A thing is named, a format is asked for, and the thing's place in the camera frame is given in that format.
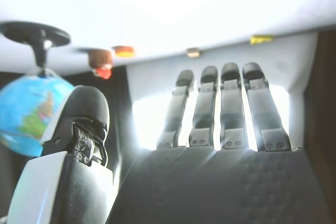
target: robotic hand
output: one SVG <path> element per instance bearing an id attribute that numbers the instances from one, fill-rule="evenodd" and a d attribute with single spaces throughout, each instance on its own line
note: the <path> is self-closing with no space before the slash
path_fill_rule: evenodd
<path id="1" fill-rule="evenodd" d="M 114 200 L 104 147 L 109 122 L 104 95 L 76 87 L 51 119 L 41 157 L 26 163 L 7 224 L 105 223 Z"/>

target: black curtain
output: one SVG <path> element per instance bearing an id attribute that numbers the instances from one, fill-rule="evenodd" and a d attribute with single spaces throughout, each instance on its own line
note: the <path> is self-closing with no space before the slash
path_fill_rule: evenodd
<path id="1" fill-rule="evenodd" d="M 0 73 L 0 88 L 21 74 Z M 110 109 L 110 131 L 106 139 L 108 169 L 115 173 L 121 166 L 123 181 L 139 150 L 132 115 L 126 67 L 113 69 L 109 80 L 93 76 L 91 72 L 64 77 L 73 85 L 93 86 L 106 97 Z M 0 217 L 8 213 L 9 204 L 27 157 L 16 154 L 0 144 Z"/>

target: globe stand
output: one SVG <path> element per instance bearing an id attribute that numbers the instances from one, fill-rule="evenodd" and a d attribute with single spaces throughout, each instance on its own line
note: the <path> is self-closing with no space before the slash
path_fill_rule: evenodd
<path id="1" fill-rule="evenodd" d="M 46 76 L 47 51 L 51 47 L 65 46 L 70 43 L 70 35 L 56 27 L 32 22 L 7 22 L 2 25 L 1 33 L 15 42 L 32 47 L 36 65 L 41 68 L 39 76 Z"/>

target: blue globe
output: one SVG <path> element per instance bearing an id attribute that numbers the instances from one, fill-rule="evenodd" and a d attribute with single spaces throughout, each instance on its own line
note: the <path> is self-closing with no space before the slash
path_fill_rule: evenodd
<path id="1" fill-rule="evenodd" d="M 0 142 L 26 156 L 40 156 L 40 139 L 61 101 L 74 87 L 60 77 L 26 75 L 0 90 Z"/>

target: white wall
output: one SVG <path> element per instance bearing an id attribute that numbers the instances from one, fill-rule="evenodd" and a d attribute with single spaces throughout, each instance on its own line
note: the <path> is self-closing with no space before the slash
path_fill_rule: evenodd
<path id="1" fill-rule="evenodd" d="M 276 39 L 260 45 L 237 45 L 208 50 L 198 59 L 187 56 L 169 57 L 127 66 L 133 101 L 149 95 L 171 93 L 176 78 L 184 69 L 194 71 L 199 83 L 202 70 L 214 65 L 236 62 L 240 68 L 255 61 L 260 64 L 272 85 L 282 86 L 289 93 L 289 135 L 292 147 L 303 147 L 304 106 L 306 88 L 313 63 L 317 33 Z"/>

